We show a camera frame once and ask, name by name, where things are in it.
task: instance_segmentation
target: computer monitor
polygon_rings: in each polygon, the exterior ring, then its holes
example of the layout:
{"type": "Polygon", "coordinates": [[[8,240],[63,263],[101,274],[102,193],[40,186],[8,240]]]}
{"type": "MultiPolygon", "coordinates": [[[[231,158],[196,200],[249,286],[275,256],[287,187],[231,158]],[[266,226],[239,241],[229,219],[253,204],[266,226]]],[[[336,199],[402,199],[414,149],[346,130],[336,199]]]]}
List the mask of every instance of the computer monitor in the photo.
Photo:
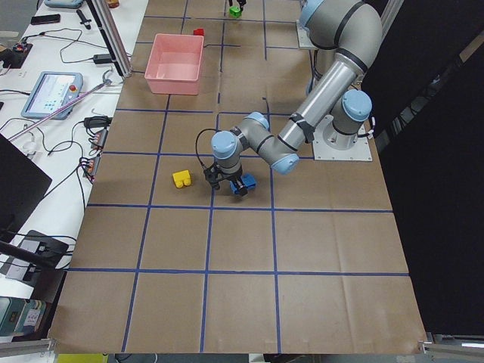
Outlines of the computer monitor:
{"type": "Polygon", "coordinates": [[[2,135],[0,166],[0,253],[28,262],[25,270],[31,265],[55,268],[67,244],[36,231],[29,232],[30,237],[19,247],[9,243],[40,203],[52,179],[2,135]]]}

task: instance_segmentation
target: white desk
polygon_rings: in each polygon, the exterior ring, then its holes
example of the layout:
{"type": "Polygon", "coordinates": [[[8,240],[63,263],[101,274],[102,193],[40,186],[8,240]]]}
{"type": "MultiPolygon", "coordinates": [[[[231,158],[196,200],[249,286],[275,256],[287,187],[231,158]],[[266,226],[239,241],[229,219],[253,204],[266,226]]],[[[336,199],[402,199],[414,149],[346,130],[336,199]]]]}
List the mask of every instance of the white desk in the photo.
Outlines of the white desk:
{"type": "MultiPolygon", "coordinates": [[[[147,6],[147,0],[136,1],[121,1],[121,5],[111,11],[113,18],[119,30],[121,39],[128,53],[132,53],[135,47],[135,41],[138,36],[138,31],[144,16],[144,10],[147,6]]],[[[82,11],[88,19],[92,19],[88,6],[84,4],[82,11]]],[[[92,42],[98,45],[104,45],[104,41],[99,33],[95,22],[92,22],[92,28],[87,30],[81,25],[80,19],[75,10],[72,9],[58,9],[48,8],[44,4],[41,5],[36,15],[45,15],[52,13],[60,13],[60,23],[49,25],[29,26],[23,36],[38,34],[46,30],[72,28],[81,29],[83,31],[81,40],[92,42]]],[[[63,31],[59,33],[52,33],[54,36],[65,36],[67,38],[76,38],[78,32],[63,31]]],[[[84,84],[82,92],[95,87],[102,81],[102,74],[113,68],[113,73],[110,79],[113,83],[121,82],[121,78],[117,75],[116,70],[110,64],[95,65],[91,60],[75,63],[63,64],[59,55],[59,50],[68,45],[68,41],[61,41],[50,39],[46,37],[35,37],[28,40],[33,43],[33,49],[26,59],[24,65],[19,70],[10,70],[5,76],[0,77],[0,88],[10,88],[21,91],[30,92],[33,89],[39,74],[44,70],[50,71],[64,71],[64,72],[79,72],[83,75],[84,84]]],[[[65,51],[66,60],[78,60],[92,57],[94,54],[107,53],[107,49],[94,48],[88,45],[75,44],[65,51]]],[[[47,147],[53,147],[58,142],[70,140],[70,133],[72,127],[85,117],[94,116],[92,110],[96,113],[112,116],[116,109],[116,104],[121,92],[121,85],[109,88],[103,88],[95,95],[88,96],[85,100],[77,104],[73,112],[66,120],[49,120],[40,129],[45,133],[45,143],[47,147]]],[[[27,100],[25,95],[19,94],[0,94],[0,101],[5,103],[2,110],[0,110],[0,126],[5,121],[12,117],[20,117],[20,112],[27,100]]],[[[19,132],[23,128],[25,122],[20,120],[10,121],[8,126],[2,130],[5,137],[10,137],[19,132]]],[[[52,154],[47,156],[47,153],[42,149],[42,137],[38,131],[34,131],[37,154],[33,161],[52,178],[51,188],[60,182],[76,167],[81,150],[77,145],[73,145],[69,150],[52,154]]],[[[14,145],[22,150],[22,146],[30,141],[29,134],[17,139],[14,145]]],[[[79,142],[85,150],[84,156],[91,150],[88,136],[85,133],[83,126],[77,126],[74,134],[74,140],[79,142]]],[[[82,178],[82,187],[86,200],[91,192],[91,185],[82,178]]],[[[79,188],[79,183],[75,175],[72,175],[65,181],[56,191],[43,200],[27,220],[25,225],[20,230],[20,233],[27,233],[31,229],[35,229],[47,235],[69,235],[77,237],[79,228],[82,222],[84,210],[82,207],[82,196],[79,188]]],[[[22,237],[15,237],[13,244],[18,245],[22,241],[22,237]]],[[[59,266],[66,265],[69,257],[64,257],[59,266]]],[[[0,295],[28,298],[32,293],[32,288],[22,284],[18,281],[6,279],[5,276],[0,275],[0,295]]]]}

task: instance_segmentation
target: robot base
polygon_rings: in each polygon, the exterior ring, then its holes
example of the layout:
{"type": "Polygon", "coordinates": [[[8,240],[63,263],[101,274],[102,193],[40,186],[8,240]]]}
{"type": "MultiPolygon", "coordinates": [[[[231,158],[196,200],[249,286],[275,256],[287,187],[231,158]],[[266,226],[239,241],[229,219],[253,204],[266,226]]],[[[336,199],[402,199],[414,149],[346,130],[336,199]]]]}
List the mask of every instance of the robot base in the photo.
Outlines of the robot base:
{"type": "MultiPolygon", "coordinates": [[[[331,115],[326,116],[319,123],[315,131],[315,140],[312,142],[312,151],[315,160],[324,161],[373,161],[370,145],[367,138],[358,138],[356,144],[348,150],[336,150],[326,144],[323,139],[323,130],[333,120],[331,115]]],[[[359,133],[364,134],[365,127],[360,128],[359,133]]]]}

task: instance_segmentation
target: pink plastic container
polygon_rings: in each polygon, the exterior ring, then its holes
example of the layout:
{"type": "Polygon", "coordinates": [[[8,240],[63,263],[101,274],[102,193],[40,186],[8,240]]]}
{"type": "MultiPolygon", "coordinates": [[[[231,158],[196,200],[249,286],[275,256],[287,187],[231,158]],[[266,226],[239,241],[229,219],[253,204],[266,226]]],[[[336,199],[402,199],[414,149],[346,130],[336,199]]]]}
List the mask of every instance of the pink plastic container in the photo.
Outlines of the pink plastic container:
{"type": "Polygon", "coordinates": [[[157,34],[144,77],[153,93],[198,95],[203,37],[157,34]]]}

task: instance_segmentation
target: yellow block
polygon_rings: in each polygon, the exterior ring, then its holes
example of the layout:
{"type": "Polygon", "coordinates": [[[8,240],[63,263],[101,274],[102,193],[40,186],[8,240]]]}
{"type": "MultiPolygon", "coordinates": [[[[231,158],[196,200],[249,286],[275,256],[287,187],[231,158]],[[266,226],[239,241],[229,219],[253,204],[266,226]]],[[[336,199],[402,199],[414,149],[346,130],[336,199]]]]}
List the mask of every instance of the yellow block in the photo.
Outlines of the yellow block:
{"type": "Polygon", "coordinates": [[[173,181],[175,182],[175,186],[177,188],[183,188],[184,186],[187,187],[191,185],[191,177],[190,177],[190,172],[188,170],[183,170],[181,172],[174,172],[172,175],[173,175],[173,181]]]}
{"type": "Polygon", "coordinates": [[[107,355],[102,354],[60,354],[57,363],[106,363],[107,355]]]}

